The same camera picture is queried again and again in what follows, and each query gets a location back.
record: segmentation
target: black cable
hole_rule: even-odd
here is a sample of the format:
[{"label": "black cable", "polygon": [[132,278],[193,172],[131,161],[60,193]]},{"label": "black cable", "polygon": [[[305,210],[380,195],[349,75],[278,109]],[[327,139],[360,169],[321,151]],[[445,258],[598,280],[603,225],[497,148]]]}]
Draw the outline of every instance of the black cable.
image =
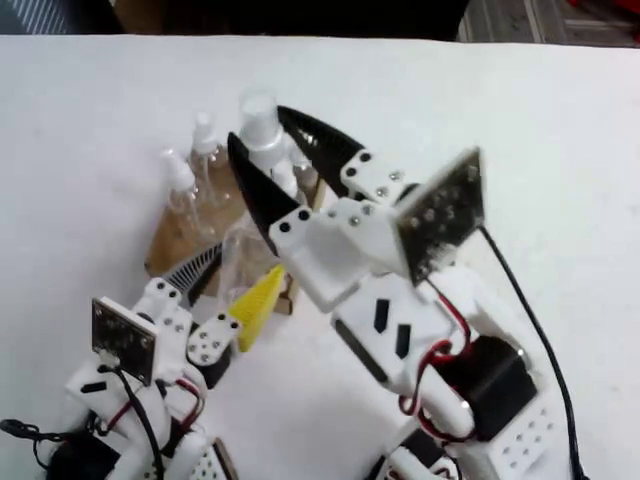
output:
[{"label": "black cable", "polygon": [[74,433],[42,433],[37,425],[31,425],[29,423],[21,422],[20,420],[7,419],[0,422],[0,430],[16,438],[25,438],[33,441],[33,455],[36,457],[36,462],[44,470],[49,470],[49,467],[45,465],[38,456],[38,445],[43,441],[60,443],[70,439]]},{"label": "black cable", "polygon": [[569,388],[567,387],[567,383],[565,382],[564,376],[562,375],[562,370],[560,370],[560,364],[558,363],[556,354],[553,351],[553,347],[551,346],[551,343],[549,342],[547,335],[544,333],[542,326],[538,322],[538,319],[535,313],[533,313],[533,309],[531,308],[531,306],[529,305],[529,302],[524,296],[524,293],[520,288],[520,285],[518,284],[518,281],[516,280],[516,277],[513,274],[513,271],[509,267],[509,264],[507,263],[507,260],[504,258],[504,255],[502,255],[502,252],[498,248],[498,245],[496,245],[496,242],[493,240],[493,237],[484,226],[480,226],[479,228],[485,240],[491,247],[491,250],[493,250],[494,255],[500,262],[502,269],[504,270],[507,277],[509,278],[509,282],[511,282],[511,285],[515,290],[516,295],[520,300],[520,303],[522,304],[525,311],[527,312],[529,320],[531,321],[531,324],[533,325],[533,328],[535,329],[536,333],[540,337],[540,341],[542,342],[542,345],[544,346],[544,349],[547,352],[547,356],[551,361],[551,367],[553,368],[553,373],[555,374],[556,380],[558,381],[558,385],[560,386],[560,392],[562,393],[562,399],[564,401],[564,410],[567,416],[567,431],[569,434],[569,459],[571,462],[571,471],[573,472],[573,478],[574,480],[589,480],[588,477],[584,474],[584,471],[582,469],[582,464],[580,463],[580,453],[578,451],[578,435],[576,433],[576,420],[573,413],[573,404],[571,402],[571,396],[569,395]]},{"label": "black cable", "polygon": [[138,399],[138,397],[136,397],[136,394],[133,392],[133,389],[131,388],[131,385],[129,385],[129,382],[127,378],[124,376],[124,373],[122,373],[122,370],[119,367],[110,368],[110,367],[102,366],[98,371],[113,372],[118,376],[118,378],[122,382],[122,385],[124,386],[124,389],[127,392],[127,396],[129,397],[129,401],[131,402],[131,406],[133,407],[136,414],[138,415],[138,418],[140,419],[140,422],[144,427],[144,431],[147,434],[147,437],[149,438],[149,443],[151,444],[151,451],[153,452],[153,463],[156,470],[156,479],[164,480],[164,467],[162,465],[162,454],[160,453],[160,446],[158,445],[158,440],[156,439],[156,436],[153,433],[153,429],[151,428],[151,422],[149,421],[147,412],[145,412],[144,407],[142,406],[142,403],[140,403],[140,400]]}]

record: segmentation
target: white table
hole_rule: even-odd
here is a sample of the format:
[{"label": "white table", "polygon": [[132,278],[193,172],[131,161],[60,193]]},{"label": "white table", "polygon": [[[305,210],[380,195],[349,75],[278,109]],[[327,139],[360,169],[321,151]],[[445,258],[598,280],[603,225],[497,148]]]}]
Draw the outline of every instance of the white table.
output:
[{"label": "white table", "polygon": [[[188,148],[198,109],[236,129],[241,90],[270,85],[407,168],[484,149],[489,225],[556,347],[587,472],[640,471],[639,51],[2,37],[0,65],[1,417],[52,426],[89,353],[90,298],[140,293],[161,147]],[[478,264],[485,248],[465,256],[512,299],[495,262]],[[242,480],[357,479],[401,420],[304,296],[206,413]],[[0,478],[36,471],[27,442],[0,436]]]}]

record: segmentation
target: cardboard box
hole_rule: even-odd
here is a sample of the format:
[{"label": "cardboard box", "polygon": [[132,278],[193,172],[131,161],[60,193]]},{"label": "cardboard box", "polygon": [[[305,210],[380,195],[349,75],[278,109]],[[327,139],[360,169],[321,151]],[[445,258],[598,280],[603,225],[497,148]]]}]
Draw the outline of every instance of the cardboard box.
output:
[{"label": "cardboard box", "polygon": [[[222,240],[224,233],[245,212],[246,205],[228,162],[225,162],[224,165],[215,170],[211,170],[210,177],[213,187],[217,191],[224,191],[230,195],[229,206],[223,210],[223,214],[221,214],[220,209],[215,208],[205,210],[203,213],[206,220],[213,224],[219,238]],[[320,208],[324,200],[325,192],[326,184],[323,181],[319,181],[315,189],[315,195],[313,195],[313,201],[310,202],[313,210]],[[161,276],[201,249],[202,246],[194,246],[183,237],[176,216],[169,208],[165,208],[147,253],[144,264],[145,269],[152,277]],[[220,272],[218,271],[213,275],[205,288],[204,295],[215,297],[218,293],[219,281]],[[297,282],[289,281],[288,288],[282,292],[280,298],[278,298],[275,311],[285,315],[291,315],[296,299],[298,298],[299,290],[300,287]]]}]

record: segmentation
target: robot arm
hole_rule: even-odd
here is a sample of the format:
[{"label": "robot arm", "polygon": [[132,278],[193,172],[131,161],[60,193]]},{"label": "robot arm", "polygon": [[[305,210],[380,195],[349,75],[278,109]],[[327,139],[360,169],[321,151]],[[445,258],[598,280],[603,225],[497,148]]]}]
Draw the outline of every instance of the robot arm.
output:
[{"label": "robot arm", "polygon": [[[112,465],[105,467],[109,480],[148,478],[145,475],[153,475],[154,468],[150,438],[131,397],[105,365],[120,369],[142,405],[164,454],[165,479],[233,478],[225,455],[212,446],[212,435],[195,422],[208,391],[229,366],[242,327],[224,312],[198,326],[181,303],[182,293],[162,278],[147,284],[132,309],[106,297],[93,302],[92,343],[97,355],[67,383],[62,430],[77,430],[88,415],[95,416],[93,438],[115,449]],[[167,395],[172,387],[196,399],[189,412],[172,403],[175,397]],[[54,453],[54,467],[56,455],[63,458],[68,453],[64,448],[69,447]]]},{"label": "robot arm", "polygon": [[457,248],[484,228],[480,152],[464,153],[434,179],[410,178],[329,125],[286,107],[278,114],[339,199],[323,212],[298,205],[230,134],[253,219],[353,353],[435,442],[398,445],[371,478],[461,478],[420,460],[434,448],[438,459],[456,458],[469,480],[572,478],[558,435],[562,405],[550,394],[538,339],[477,275],[453,264]]}]

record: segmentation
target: yellow object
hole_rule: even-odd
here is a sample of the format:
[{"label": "yellow object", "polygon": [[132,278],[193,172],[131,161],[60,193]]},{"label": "yellow object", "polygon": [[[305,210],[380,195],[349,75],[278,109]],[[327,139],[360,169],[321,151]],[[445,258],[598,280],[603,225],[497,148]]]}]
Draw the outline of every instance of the yellow object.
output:
[{"label": "yellow object", "polygon": [[241,352],[246,352],[251,348],[253,342],[258,338],[264,322],[273,312],[280,295],[284,275],[284,267],[276,265],[262,280],[229,307],[229,314],[244,327],[238,337],[238,348]]}]

